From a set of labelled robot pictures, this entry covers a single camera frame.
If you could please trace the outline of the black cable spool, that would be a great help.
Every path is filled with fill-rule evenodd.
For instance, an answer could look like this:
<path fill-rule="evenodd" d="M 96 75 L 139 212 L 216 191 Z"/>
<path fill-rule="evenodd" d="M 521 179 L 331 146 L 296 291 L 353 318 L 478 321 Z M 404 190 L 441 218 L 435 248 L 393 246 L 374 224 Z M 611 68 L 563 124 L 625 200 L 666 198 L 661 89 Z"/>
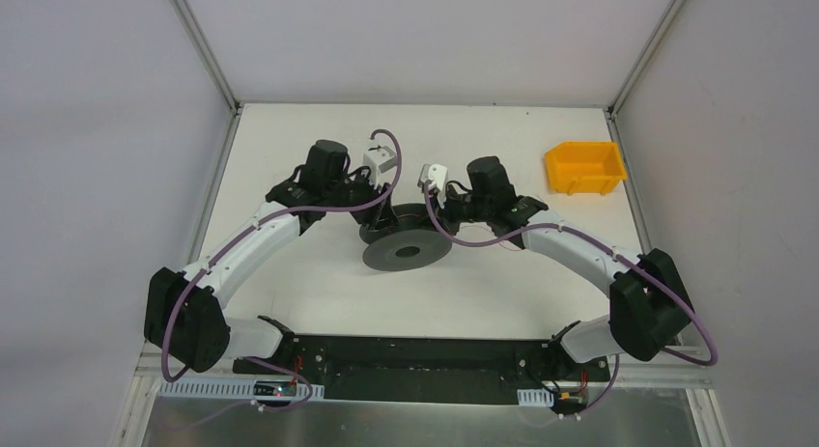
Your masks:
<path fill-rule="evenodd" d="M 452 242 L 436 230 L 422 203 L 387 208 L 374 221 L 360 226 L 359 237 L 366 244 L 363 263 L 385 272 L 431 265 L 452 249 Z"/>

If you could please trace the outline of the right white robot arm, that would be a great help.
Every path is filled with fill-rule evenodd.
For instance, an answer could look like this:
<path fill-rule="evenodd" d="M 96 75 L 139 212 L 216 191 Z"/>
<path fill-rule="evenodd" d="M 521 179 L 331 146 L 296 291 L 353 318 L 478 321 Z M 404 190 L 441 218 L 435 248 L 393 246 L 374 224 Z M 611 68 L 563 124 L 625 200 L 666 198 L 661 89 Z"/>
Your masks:
<path fill-rule="evenodd" d="M 522 196 L 495 156 L 471 161 L 470 185 L 449 179 L 439 164 L 424 168 L 418 186 L 436 229 L 456 242 L 463 223 L 484 223 L 494 243 L 509 241 L 543 255 L 595 286 L 608 311 L 579 321 L 552 339 L 548 363 L 554 375 L 570 379 L 594 358 L 625 353 L 650 361 L 692 321 L 692 305 L 670 257 L 654 249 L 638 254 L 608 245 L 567 222 L 542 201 Z"/>

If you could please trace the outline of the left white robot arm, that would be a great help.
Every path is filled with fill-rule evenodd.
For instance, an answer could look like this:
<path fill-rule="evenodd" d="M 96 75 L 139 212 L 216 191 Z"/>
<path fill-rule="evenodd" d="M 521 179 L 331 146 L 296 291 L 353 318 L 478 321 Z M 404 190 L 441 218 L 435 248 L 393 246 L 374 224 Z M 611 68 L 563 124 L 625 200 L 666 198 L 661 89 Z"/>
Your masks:
<path fill-rule="evenodd" d="M 386 205 L 402 174 L 403 156 L 387 129 L 352 168 L 345 145 L 320 139 L 290 177 L 276 184 L 228 239 L 181 270 L 163 267 L 151 278 L 145 339 L 161 350 L 168 382 L 203 373 L 222 358 L 255 357 L 272 374 L 287 372 L 295 349 L 270 318 L 236 319 L 224 311 L 240 286 L 275 252 L 297 240 L 329 213 L 350 213 L 358 223 Z"/>

